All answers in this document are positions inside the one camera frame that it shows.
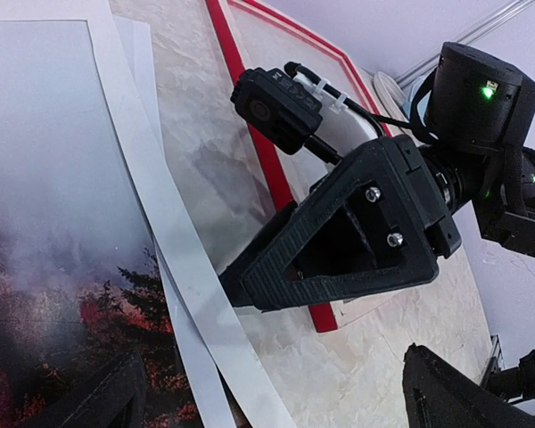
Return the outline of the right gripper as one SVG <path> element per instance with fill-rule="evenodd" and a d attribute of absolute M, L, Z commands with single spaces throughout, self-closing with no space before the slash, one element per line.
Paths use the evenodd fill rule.
<path fill-rule="evenodd" d="M 484 240 L 535 258 L 535 151 L 525 140 L 535 81 L 513 64 L 456 42 L 416 92 L 410 136 L 391 143 L 405 193 L 395 234 L 406 250 L 434 259 L 461 243 L 453 215 L 472 204 Z"/>

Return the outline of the white mat board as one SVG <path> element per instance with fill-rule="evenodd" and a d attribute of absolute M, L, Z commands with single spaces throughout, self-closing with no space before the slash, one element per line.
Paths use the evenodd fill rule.
<path fill-rule="evenodd" d="M 85 21 L 120 150 L 158 247 L 161 272 L 181 305 L 203 373 L 226 380 L 255 427 L 293 427 L 229 303 L 169 172 L 138 96 L 106 1 L 0 1 L 0 21 Z"/>

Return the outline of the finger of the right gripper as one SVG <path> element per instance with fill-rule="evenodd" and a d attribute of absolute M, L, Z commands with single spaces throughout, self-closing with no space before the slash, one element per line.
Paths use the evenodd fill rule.
<path fill-rule="evenodd" d="M 287 309 L 433 281 L 437 258 L 408 188 L 424 168 L 406 136 L 347 155 L 243 272 L 254 306 Z"/>
<path fill-rule="evenodd" d="M 234 308 L 254 307 L 251 297 L 241 284 L 241 276 L 289 222 L 297 207 L 296 201 L 288 202 L 255 234 L 251 242 L 219 276 L 224 292 Z"/>

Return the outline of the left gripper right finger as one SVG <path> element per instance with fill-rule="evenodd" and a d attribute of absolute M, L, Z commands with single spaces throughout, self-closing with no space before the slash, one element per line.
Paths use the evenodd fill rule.
<path fill-rule="evenodd" d="M 424 345 L 408 347 L 402 388 L 410 428 L 535 427 L 535 416 L 484 390 Z"/>

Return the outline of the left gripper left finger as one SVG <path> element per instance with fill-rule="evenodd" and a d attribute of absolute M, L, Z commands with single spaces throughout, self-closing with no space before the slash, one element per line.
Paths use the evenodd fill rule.
<path fill-rule="evenodd" d="M 42 369 L 29 388 L 45 405 L 20 427 L 140 427 L 144 421 L 147 376 L 140 352 L 128 350 L 96 371 L 73 380 Z"/>

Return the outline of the red wooden picture frame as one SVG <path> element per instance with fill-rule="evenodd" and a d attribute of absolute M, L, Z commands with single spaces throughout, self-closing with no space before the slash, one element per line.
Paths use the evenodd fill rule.
<path fill-rule="evenodd" d="M 371 78 L 338 45 L 262 1 L 206 3 L 232 79 L 245 70 L 299 62 L 372 113 L 383 114 Z M 277 210 L 301 201 L 326 168 L 308 152 L 287 156 L 255 128 L 247 128 Z"/>

